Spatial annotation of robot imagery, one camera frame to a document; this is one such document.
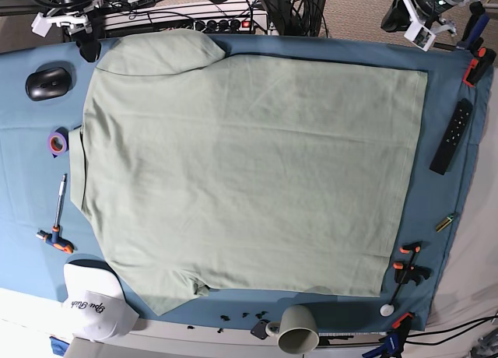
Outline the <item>black remote control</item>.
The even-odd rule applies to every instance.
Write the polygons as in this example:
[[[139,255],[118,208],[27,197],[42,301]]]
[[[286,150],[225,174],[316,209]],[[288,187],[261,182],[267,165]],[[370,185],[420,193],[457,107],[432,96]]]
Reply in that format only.
[[[472,112],[473,105],[469,100],[462,99],[458,101],[430,164],[431,171],[439,175],[444,175],[447,172],[458,145],[463,139]]]

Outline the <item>small brass green stick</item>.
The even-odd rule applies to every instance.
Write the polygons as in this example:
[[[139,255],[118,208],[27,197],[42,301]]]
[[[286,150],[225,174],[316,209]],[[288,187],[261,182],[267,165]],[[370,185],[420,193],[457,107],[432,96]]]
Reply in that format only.
[[[443,220],[441,220],[435,227],[436,232],[440,232],[448,227],[454,220],[454,214],[449,214]]]

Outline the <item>sage green T-shirt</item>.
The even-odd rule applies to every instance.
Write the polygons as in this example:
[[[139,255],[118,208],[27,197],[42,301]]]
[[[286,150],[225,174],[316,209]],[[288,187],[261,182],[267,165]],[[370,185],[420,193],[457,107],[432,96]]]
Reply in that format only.
[[[158,315],[210,290],[378,297],[425,72],[118,40],[69,136],[71,200]]]

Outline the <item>blue handled clamp top right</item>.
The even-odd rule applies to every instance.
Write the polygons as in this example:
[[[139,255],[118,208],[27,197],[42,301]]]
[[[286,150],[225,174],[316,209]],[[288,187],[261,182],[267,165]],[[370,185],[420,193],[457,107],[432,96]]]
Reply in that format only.
[[[483,44],[481,37],[490,18],[481,2],[473,2],[469,6],[471,16],[466,24],[462,38],[456,45],[435,42],[433,46],[444,51],[470,51],[474,54]]]

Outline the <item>white baseball cap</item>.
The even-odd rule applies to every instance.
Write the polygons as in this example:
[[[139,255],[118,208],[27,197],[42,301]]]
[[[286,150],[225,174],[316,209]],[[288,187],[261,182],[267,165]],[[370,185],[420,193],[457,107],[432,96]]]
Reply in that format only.
[[[63,272],[67,298],[62,307],[74,336],[104,342],[134,328],[139,314],[126,302],[112,271],[72,262],[64,265]]]

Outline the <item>grey green mug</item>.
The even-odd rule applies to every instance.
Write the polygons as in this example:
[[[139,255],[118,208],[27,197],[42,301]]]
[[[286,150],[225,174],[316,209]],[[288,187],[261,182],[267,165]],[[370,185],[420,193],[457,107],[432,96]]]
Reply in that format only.
[[[320,342],[314,316],[303,305],[288,307],[280,321],[271,321],[265,326],[265,332],[276,338],[277,346],[288,354],[309,353]]]

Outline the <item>purple tape roll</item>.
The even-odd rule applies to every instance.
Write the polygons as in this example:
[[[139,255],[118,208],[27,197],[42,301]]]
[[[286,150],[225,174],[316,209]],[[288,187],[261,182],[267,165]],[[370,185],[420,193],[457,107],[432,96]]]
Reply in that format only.
[[[47,147],[54,158],[68,152],[68,129],[59,127],[51,132],[47,137]]]

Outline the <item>black computer mouse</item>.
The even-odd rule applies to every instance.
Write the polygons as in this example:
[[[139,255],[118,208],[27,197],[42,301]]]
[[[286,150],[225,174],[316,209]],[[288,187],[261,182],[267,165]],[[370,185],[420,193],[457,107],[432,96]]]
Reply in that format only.
[[[70,73],[62,67],[55,67],[30,74],[26,79],[25,90],[32,101],[43,101],[64,96],[71,85]]]

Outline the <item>black orange bar clamp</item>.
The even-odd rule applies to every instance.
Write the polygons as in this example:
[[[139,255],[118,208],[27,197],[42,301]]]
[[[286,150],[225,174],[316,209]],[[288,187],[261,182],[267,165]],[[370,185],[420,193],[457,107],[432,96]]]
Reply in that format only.
[[[405,244],[399,248],[399,251],[402,254],[409,255],[409,260],[407,262],[395,261],[392,265],[395,270],[396,287],[390,300],[386,304],[382,305],[379,310],[382,317],[386,318],[395,312],[395,299],[402,286],[408,284],[409,282],[414,282],[415,285],[418,286],[422,280],[427,280],[430,277],[431,270],[429,268],[415,264],[416,255],[422,250],[422,248],[422,241]]]

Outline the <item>orange handled T wrench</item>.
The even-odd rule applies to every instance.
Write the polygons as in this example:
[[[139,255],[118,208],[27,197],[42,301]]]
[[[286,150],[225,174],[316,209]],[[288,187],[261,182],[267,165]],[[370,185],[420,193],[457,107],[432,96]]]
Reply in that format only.
[[[63,237],[61,237],[60,221],[61,221],[64,198],[65,198],[66,184],[67,184],[67,174],[64,174],[59,184],[58,201],[56,206],[54,224],[51,228],[51,232],[48,233],[46,231],[39,230],[36,233],[36,237],[42,240],[45,244],[48,244],[51,247],[58,249],[59,251],[63,251],[66,254],[72,254],[74,251],[73,244],[69,240],[66,240]]]

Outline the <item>black power strip red switch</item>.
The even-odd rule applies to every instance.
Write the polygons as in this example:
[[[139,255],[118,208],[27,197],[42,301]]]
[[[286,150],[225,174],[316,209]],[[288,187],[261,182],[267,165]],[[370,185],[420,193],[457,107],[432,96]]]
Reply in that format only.
[[[202,33],[256,34],[253,22],[249,19],[178,19],[153,24],[153,31],[189,29]]]

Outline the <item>small dark square plate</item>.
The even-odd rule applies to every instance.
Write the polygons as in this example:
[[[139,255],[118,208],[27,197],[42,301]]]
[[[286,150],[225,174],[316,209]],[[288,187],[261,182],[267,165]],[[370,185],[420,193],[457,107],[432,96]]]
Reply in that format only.
[[[266,332],[266,326],[269,323],[267,319],[261,319],[257,322],[257,324],[250,330],[251,335],[260,340],[265,340],[268,338],[268,334]]]

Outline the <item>blue orange clamp bottom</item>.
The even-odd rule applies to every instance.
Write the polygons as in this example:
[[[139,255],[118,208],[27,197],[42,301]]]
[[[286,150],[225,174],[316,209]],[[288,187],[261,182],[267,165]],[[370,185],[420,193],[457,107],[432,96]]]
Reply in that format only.
[[[389,333],[380,340],[381,345],[376,349],[363,353],[363,358],[387,358],[401,357],[404,351],[404,344],[412,327],[412,320],[415,315],[411,312],[403,314],[396,320]]]

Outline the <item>black orange clamp top right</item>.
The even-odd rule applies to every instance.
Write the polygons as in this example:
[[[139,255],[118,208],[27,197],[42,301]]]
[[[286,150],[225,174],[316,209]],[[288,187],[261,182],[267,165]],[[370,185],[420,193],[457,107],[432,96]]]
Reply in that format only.
[[[484,76],[487,69],[493,65],[496,59],[496,52],[487,47],[479,48],[471,60],[462,82],[470,87],[474,87]]]

